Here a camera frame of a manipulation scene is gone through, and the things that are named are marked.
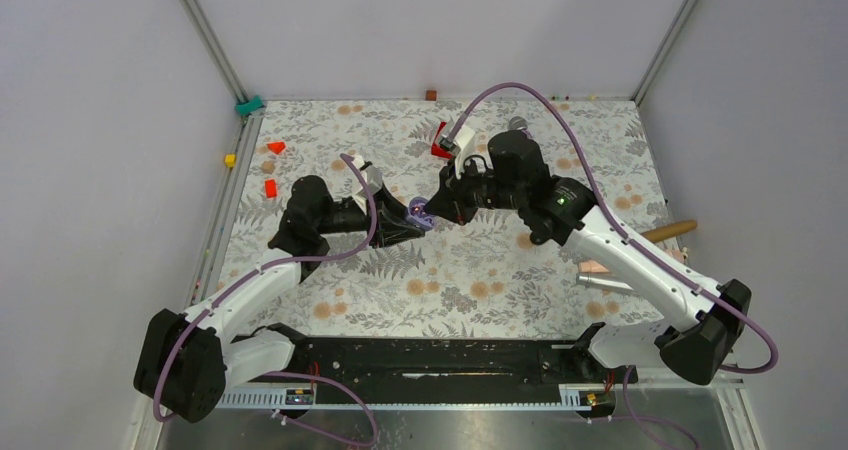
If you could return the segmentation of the purple earbud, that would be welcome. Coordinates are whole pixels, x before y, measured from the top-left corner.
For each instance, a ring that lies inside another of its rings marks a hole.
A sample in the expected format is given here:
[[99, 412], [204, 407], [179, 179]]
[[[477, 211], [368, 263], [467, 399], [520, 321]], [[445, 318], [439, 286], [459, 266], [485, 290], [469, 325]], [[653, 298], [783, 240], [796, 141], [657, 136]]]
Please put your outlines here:
[[426, 206], [426, 204], [427, 204], [427, 200], [425, 198], [415, 197], [410, 201], [409, 207], [410, 207], [411, 210], [420, 211], [421, 209], [423, 209]]

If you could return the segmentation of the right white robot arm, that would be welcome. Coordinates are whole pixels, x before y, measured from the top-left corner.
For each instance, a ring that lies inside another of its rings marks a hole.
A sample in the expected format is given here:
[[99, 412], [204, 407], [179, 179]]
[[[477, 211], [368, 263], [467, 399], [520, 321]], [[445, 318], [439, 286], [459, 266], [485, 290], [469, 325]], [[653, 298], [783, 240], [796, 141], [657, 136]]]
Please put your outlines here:
[[554, 241], [597, 261], [647, 300], [662, 318], [647, 324], [594, 324], [578, 339], [575, 372], [597, 382], [618, 367], [663, 365], [684, 380], [709, 384], [743, 331], [751, 300], [743, 283], [720, 284], [607, 216], [591, 189], [551, 174], [539, 145], [505, 131], [476, 155], [475, 133], [458, 131], [425, 213], [465, 225], [477, 211], [516, 211], [535, 245]]

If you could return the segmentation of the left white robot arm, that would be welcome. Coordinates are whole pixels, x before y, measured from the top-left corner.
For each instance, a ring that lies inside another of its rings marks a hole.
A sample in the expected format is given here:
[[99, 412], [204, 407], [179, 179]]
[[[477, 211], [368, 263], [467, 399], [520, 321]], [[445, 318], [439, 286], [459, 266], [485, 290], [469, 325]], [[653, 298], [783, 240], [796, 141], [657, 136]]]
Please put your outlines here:
[[278, 230], [253, 268], [182, 312], [163, 309], [151, 318], [133, 386], [153, 401], [155, 418], [196, 423], [242, 383], [274, 371], [288, 381], [304, 377], [311, 357], [291, 338], [278, 330], [241, 338], [239, 329], [322, 263], [335, 260], [328, 236], [365, 235], [339, 259], [421, 238], [434, 227], [424, 204], [401, 203], [380, 180], [340, 200], [319, 176], [296, 180]]

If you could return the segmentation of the lavender earbud charging case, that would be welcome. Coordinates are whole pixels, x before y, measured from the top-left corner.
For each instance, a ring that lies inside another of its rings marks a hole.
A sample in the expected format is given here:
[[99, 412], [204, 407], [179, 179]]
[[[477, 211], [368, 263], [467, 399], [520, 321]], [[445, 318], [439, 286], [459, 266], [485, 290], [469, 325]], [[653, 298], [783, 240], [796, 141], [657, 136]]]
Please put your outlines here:
[[411, 210], [408, 204], [405, 220], [424, 232], [429, 232], [435, 227], [435, 218], [425, 211], [425, 207], [415, 211]]

